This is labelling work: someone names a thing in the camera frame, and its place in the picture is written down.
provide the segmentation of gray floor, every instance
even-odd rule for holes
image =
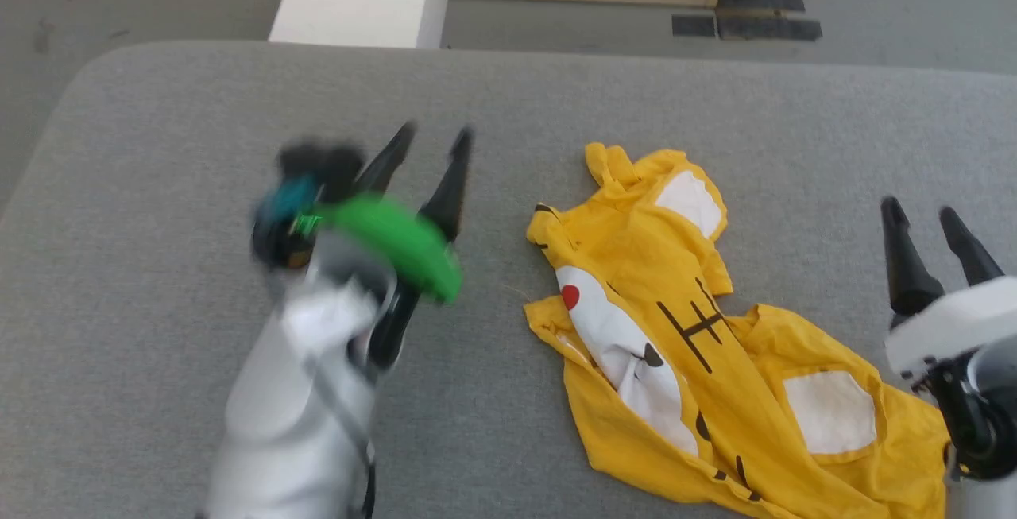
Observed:
[[[452,0],[454,49],[861,63],[1017,74],[1014,0],[805,0],[824,38],[672,38],[672,9]],[[87,60],[175,38],[264,40],[279,0],[0,0],[0,211],[48,113]]]

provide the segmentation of yellow garment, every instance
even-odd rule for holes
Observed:
[[[720,192],[680,152],[593,143],[601,186],[527,230],[561,295],[526,306],[565,359],[590,464],[678,502],[753,517],[941,518],[939,411],[793,312],[719,312]]]

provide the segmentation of red dot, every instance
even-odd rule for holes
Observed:
[[[579,288],[576,285],[561,287],[561,300],[565,301],[565,308],[573,309],[579,302]]]

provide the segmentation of gray fabric surface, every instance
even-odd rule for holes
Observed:
[[[1017,267],[1015,104],[1013,78],[869,67],[211,42],[105,56],[0,221],[0,517],[191,516],[268,311],[248,220],[273,157],[309,131],[373,153],[410,118],[393,191],[411,205],[476,125],[468,282],[454,307],[421,307],[381,393],[377,517],[731,516],[589,469],[561,359],[521,308],[519,291],[555,289],[524,239],[534,205],[593,192],[589,141],[684,150],[729,209],[740,296],[885,367],[880,196],[901,197],[949,287],[941,204]]]

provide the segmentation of white patch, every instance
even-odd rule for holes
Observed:
[[[576,332],[621,402],[675,448],[699,455],[696,437],[681,421],[674,371],[663,357],[662,365],[647,364],[644,354],[652,344],[636,321],[608,301],[586,271],[562,267],[555,274]]]
[[[708,239],[720,226],[723,218],[713,195],[706,190],[706,183],[691,171],[679,172],[672,177],[661,190],[655,205],[693,222]]]
[[[850,373],[789,378],[784,392],[810,453],[840,454],[876,441],[876,404]]]

